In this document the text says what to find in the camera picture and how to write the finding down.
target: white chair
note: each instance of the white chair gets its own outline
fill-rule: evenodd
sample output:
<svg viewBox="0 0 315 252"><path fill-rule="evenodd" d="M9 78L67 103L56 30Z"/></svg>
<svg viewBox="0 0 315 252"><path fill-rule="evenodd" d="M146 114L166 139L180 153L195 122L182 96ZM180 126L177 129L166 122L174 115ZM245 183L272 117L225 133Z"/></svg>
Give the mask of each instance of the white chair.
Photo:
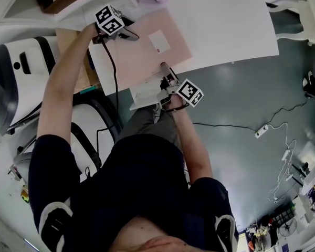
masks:
<svg viewBox="0 0 315 252"><path fill-rule="evenodd" d="M269 9L269 11L279 12L289 8L298 10L303 25L303 31L297 34L278 34L277 39L288 38L292 40L308 40L308 45L312 46L315 44L315 0L299 0L297 3L284 3L276 8Z"/></svg>

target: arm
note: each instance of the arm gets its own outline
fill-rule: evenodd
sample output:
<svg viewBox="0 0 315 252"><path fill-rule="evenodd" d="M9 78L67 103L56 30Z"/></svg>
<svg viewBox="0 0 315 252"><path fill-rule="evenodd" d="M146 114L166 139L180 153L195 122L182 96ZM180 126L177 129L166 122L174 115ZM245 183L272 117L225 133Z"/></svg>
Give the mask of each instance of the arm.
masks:
<svg viewBox="0 0 315 252"><path fill-rule="evenodd" d="M37 137L53 134L70 143L73 92L84 56L94 36L94 24L87 26L52 69L43 97Z"/></svg>
<svg viewBox="0 0 315 252"><path fill-rule="evenodd" d="M172 108L183 105L182 98L177 95L173 95L171 100ZM199 138L185 109L173 112L173 118L180 137L185 163L189 171L190 182L194 184L194 182L201 177L213 178L208 151Z"/></svg>

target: hand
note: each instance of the hand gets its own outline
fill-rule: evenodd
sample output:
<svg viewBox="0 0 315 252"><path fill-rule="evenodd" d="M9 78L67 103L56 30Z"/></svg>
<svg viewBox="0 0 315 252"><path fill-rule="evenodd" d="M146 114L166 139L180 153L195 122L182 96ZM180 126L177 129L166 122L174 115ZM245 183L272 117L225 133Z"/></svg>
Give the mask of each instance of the hand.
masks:
<svg viewBox="0 0 315 252"><path fill-rule="evenodd" d="M184 105L183 99L181 96L173 94L168 105L168 110L178 108Z"/></svg>
<svg viewBox="0 0 315 252"><path fill-rule="evenodd" d="M85 27L85 29L88 29L91 31L92 33L92 38L95 38L96 36L98 36L98 32L96 30L96 25L95 23L91 23L90 25L88 25L87 27Z"/></svg>

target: gray pants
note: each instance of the gray pants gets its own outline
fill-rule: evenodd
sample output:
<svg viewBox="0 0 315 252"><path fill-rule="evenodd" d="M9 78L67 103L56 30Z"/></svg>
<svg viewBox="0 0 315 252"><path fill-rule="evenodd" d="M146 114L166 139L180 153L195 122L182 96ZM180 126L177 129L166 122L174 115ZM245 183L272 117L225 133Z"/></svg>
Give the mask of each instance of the gray pants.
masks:
<svg viewBox="0 0 315 252"><path fill-rule="evenodd" d="M154 114L155 106L138 109L121 131L117 141L134 134L153 134L168 140L182 150L173 116L161 111L158 122L154 124Z"/></svg>

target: white cable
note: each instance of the white cable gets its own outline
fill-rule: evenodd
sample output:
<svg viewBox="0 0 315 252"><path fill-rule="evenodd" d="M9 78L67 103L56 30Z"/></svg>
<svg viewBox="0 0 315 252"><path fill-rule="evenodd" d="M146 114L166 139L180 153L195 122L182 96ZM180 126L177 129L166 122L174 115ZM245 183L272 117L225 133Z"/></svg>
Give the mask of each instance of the white cable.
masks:
<svg viewBox="0 0 315 252"><path fill-rule="evenodd" d="M285 170L285 173L282 175L282 178L280 179L280 176L281 176L281 174L282 174L282 172L283 172L283 170L284 170L284 168L285 168L285 165L286 165L286 163L287 163L287 157L286 157L285 163L283 164L283 166L282 166L282 168L281 168L281 171L280 171L280 173L279 173L279 175L278 175L278 181L277 181L278 184L277 184L277 186L276 186L274 189L272 189L272 190L270 190L270 191L268 192L268 196L266 197L266 199L269 200L270 202L276 202L276 203L278 203L280 200L283 199L283 197L281 197L280 199L277 199L277 198L276 198L276 193L277 193L278 190L280 189L280 184L281 184L282 180L286 179L286 177L289 176L289 169L290 169L290 167L291 167L291 165L292 165L292 158L293 158L293 154L294 154L295 147L296 147L296 145L297 145L297 140L296 140L296 139L292 140L292 141L290 142L290 144L287 143L287 137L288 137L288 123L284 122L283 124L281 124L279 127L276 127L276 128L274 128L271 124L269 124L268 126L271 127L271 128L274 129L274 130L277 130L277 129L281 128L283 125L286 125L286 140L285 140L285 144L286 144L287 150L288 150L287 156L290 155L290 158L289 158L289 161L288 161L288 164L287 164L287 168L286 168L286 170ZM293 148L293 149L290 149L290 146L293 144L293 142L295 142L294 148ZM274 200L271 200L271 199L269 198L271 194L273 194Z"/></svg>

